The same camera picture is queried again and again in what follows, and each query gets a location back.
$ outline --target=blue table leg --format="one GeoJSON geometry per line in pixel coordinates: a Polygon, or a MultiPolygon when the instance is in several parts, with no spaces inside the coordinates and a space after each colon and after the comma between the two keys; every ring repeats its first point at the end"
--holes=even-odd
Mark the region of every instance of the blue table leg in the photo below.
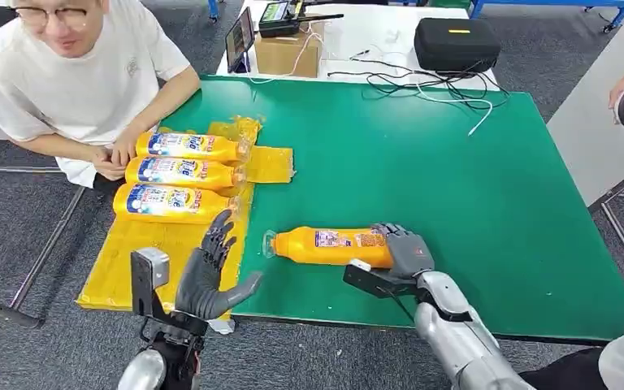
{"type": "Polygon", "coordinates": [[[216,20],[219,17],[219,9],[216,7],[216,0],[207,0],[209,3],[209,18],[216,20]]]}
{"type": "Polygon", "coordinates": [[[472,12],[470,13],[470,19],[475,19],[479,16],[479,12],[484,7],[484,0],[472,0],[472,12]]]}
{"type": "Polygon", "coordinates": [[[624,19],[624,6],[618,8],[618,15],[616,15],[616,17],[613,18],[613,22],[611,22],[611,25],[614,28],[616,28],[621,25],[621,22],[623,21],[623,19],[624,19]]]}

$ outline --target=plastic bottle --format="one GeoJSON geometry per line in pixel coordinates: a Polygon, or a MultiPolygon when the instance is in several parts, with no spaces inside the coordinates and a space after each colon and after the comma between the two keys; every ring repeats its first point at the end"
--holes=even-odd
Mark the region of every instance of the plastic bottle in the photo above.
{"type": "Polygon", "coordinates": [[[155,184],[124,184],[114,198],[116,216],[146,222],[209,224],[224,209],[235,214],[238,206],[238,197],[155,184]]]}
{"type": "Polygon", "coordinates": [[[243,167],[186,158],[135,157],[125,170],[128,183],[177,185],[195,189],[227,189],[245,182],[243,167]]]}
{"type": "Polygon", "coordinates": [[[393,260],[384,236],[372,229],[316,229],[297,227],[290,232],[264,235],[262,252],[294,262],[308,264],[347,265],[359,258],[376,268],[391,268],[393,260]]]}
{"type": "Polygon", "coordinates": [[[137,138],[136,152],[138,156],[199,158],[226,163],[245,161],[249,146],[245,141],[230,141],[222,136],[145,132],[137,138]]]}

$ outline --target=bottle label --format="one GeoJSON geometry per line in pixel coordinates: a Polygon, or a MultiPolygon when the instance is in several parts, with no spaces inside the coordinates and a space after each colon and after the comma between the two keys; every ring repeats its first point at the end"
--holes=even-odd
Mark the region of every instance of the bottle label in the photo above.
{"type": "Polygon", "coordinates": [[[360,233],[355,235],[357,246],[385,246],[386,240],[384,236],[372,229],[370,233],[360,233]]]}
{"type": "Polygon", "coordinates": [[[169,215],[194,212],[200,207],[202,192],[189,188],[135,184],[128,195],[128,212],[133,214],[169,215]]]}
{"type": "Polygon", "coordinates": [[[314,234],[314,246],[324,248],[345,247],[353,246],[353,242],[347,236],[342,236],[335,230],[318,230],[314,234]]]}
{"type": "Polygon", "coordinates": [[[204,181],[207,162],[179,158],[145,158],[140,164],[137,178],[153,183],[204,181]]]}
{"type": "Polygon", "coordinates": [[[180,156],[186,152],[206,153],[214,148],[214,136],[164,133],[154,134],[149,139],[149,154],[158,156],[180,156]]]}

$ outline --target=green mat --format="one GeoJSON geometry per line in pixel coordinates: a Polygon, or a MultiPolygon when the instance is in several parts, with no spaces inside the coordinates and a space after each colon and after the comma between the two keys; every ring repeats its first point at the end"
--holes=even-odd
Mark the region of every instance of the green mat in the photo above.
{"type": "Polygon", "coordinates": [[[424,237],[493,333],[624,332],[624,283],[527,93],[467,137],[483,111],[365,84],[208,77],[164,125],[206,130],[234,115],[265,117],[258,144],[292,147],[297,170],[291,184],[256,188],[240,274],[264,279],[234,314],[411,326],[395,302],[344,284],[343,267],[262,256],[269,229],[390,221],[424,237]]]}

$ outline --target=robotic thumb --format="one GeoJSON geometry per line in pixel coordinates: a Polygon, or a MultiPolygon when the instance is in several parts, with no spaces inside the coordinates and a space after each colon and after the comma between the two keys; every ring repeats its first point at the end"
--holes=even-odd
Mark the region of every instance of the robotic thumb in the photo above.
{"type": "Polygon", "coordinates": [[[244,282],[239,283],[236,287],[227,291],[217,292],[211,311],[212,313],[220,314],[215,315],[213,318],[219,317],[221,314],[226,313],[226,311],[251,297],[254,292],[257,291],[257,288],[259,288],[261,279],[262,272],[253,272],[244,282]]]}

